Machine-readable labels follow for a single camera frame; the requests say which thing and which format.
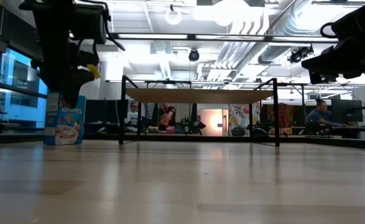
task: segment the dome camera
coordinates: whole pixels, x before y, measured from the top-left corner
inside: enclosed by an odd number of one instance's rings
[[[199,52],[197,51],[197,49],[191,49],[190,53],[189,53],[189,61],[191,62],[196,62],[197,60],[199,60]]]

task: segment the wooden tabletop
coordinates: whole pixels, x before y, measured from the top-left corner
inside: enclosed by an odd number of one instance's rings
[[[252,104],[272,96],[267,90],[127,89],[141,103]]]

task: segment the yellow tag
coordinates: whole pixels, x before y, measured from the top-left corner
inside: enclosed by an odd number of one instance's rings
[[[99,69],[98,69],[98,66],[94,66],[94,65],[87,65],[87,68],[90,70],[90,72],[92,74],[94,74],[94,78],[95,79],[98,79],[98,78],[101,78],[101,74],[99,74]]]

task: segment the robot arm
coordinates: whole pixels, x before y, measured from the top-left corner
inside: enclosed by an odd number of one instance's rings
[[[325,34],[326,26],[331,26],[335,35]],[[301,63],[310,71],[312,84],[334,82],[339,74],[349,79],[365,73],[365,6],[325,24],[321,35],[338,38],[339,42],[336,47],[329,47],[321,55]]]
[[[109,33],[108,5],[105,2],[81,0],[95,4],[74,4],[72,0],[25,0],[21,10],[33,11],[43,58],[32,60],[32,67],[39,67],[39,77],[50,91],[62,92],[68,105],[74,108],[80,88],[93,81],[93,72],[78,66],[95,67],[99,64],[97,44],[109,39],[121,50],[125,48]],[[83,40],[93,41],[93,53],[80,50]]]

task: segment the cereal box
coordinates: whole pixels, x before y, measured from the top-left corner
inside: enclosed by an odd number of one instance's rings
[[[49,93],[45,112],[44,144],[81,144],[84,134],[85,96],[69,108],[60,93]]]

